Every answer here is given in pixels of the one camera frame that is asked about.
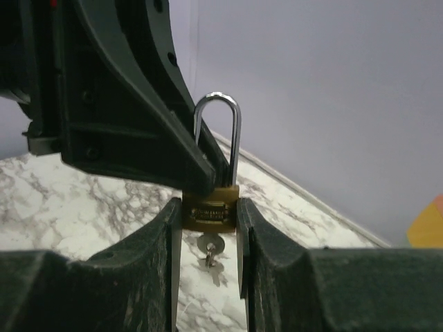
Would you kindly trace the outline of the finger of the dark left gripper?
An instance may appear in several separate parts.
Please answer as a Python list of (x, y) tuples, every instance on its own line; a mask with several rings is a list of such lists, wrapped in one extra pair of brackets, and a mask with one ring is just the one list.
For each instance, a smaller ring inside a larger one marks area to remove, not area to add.
[(118, 178), (178, 189), (224, 184), (228, 162), (207, 126), (194, 141), (194, 106), (177, 61), (168, 1), (116, 1), (129, 56), (150, 86), (147, 100), (119, 88), (117, 123), (129, 133), (114, 143)]
[(217, 146), (192, 136), (167, 1), (62, 1), (61, 157), (90, 174), (207, 194)]

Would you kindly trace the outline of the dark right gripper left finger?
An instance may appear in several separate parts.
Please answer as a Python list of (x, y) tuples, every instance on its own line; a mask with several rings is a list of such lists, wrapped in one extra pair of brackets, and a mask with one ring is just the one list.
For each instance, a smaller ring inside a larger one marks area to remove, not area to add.
[(181, 201), (86, 261), (1, 253), (2, 331), (175, 331)]

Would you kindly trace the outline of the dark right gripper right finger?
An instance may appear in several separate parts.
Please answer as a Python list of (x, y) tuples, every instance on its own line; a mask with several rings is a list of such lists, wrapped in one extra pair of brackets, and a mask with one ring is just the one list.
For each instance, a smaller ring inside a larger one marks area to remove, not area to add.
[(237, 202), (249, 331), (441, 331), (442, 251), (307, 249)]

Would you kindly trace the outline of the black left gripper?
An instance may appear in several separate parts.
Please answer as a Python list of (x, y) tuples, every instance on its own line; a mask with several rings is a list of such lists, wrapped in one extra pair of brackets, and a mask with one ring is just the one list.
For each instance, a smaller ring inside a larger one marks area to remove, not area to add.
[(73, 155), (74, 1), (1, 2), (1, 96), (30, 119), (34, 155)]

